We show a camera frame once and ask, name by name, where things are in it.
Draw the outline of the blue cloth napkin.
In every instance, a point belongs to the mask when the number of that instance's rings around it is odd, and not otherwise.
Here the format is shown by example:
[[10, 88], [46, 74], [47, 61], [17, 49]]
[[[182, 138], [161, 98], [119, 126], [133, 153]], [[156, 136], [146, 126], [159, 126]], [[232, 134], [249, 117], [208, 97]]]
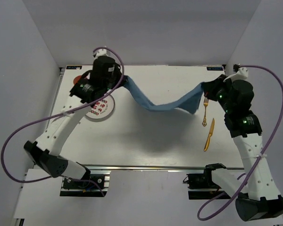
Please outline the blue cloth napkin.
[[139, 106], [150, 112], [166, 112], [179, 108], [187, 111], [190, 114], [195, 114], [199, 108], [203, 94], [201, 82], [194, 89], [186, 93], [178, 100], [171, 103], [155, 105], [144, 95], [144, 93], [139, 89], [135, 82], [127, 75], [125, 75], [125, 82], [123, 87], [130, 92], [131, 96]]

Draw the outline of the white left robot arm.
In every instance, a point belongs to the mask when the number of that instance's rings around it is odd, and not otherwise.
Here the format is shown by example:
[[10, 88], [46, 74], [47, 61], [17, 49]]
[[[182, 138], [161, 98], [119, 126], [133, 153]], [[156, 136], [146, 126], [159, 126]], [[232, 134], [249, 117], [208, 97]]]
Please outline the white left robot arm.
[[121, 75], [115, 59], [99, 56], [94, 60], [92, 69], [84, 72], [69, 91], [62, 114], [34, 142], [25, 143], [24, 149], [36, 165], [53, 178], [71, 178], [80, 188], [89, 185], [90, 170], [60, 153], [69, 135], [92, 106], [122, 82]]

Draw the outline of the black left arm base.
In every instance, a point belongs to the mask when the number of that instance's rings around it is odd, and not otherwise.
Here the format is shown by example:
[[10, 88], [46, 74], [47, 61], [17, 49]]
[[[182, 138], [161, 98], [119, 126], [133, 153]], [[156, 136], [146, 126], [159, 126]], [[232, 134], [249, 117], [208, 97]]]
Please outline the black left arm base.
[[61, 197], [104, 197], [108, 191], [110, 181], [109, 170], [91, 170], [87, 181], [74, 181], [63, 178]]

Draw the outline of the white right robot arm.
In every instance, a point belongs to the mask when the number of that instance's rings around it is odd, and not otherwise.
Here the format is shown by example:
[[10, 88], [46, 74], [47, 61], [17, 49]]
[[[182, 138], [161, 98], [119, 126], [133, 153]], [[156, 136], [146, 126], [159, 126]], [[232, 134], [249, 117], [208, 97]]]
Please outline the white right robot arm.
[[224, 166], [207, 165], [211, 170], [203, 177], [210, 188], [219, 185], [230, 197], [243, 221], [275, 218], [283, 214], [283, 197], [272, 178], [263, 154], [262, 128], [258, 117], [250, 110], [254, 98], [253, 86], [245, 80], [231, 81], [225, 75], [202, 84], [204, 96], [218, 102], [225, 112], [225, 125], [238, 148], [246, 173], [240, 183]]

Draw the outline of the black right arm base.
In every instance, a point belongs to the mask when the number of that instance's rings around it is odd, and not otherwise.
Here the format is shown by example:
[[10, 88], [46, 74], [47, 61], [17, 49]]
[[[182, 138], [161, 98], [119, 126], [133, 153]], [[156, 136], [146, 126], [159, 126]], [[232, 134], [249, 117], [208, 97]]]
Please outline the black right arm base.
[[210, 200], [216, 196], [218, 196], [217, 199], [221, 200], [230, 199], [230, 196], [219, 186], [207, 182], [204, 174], [187, 174], [183, 183], [188, 186], [189, 200]]

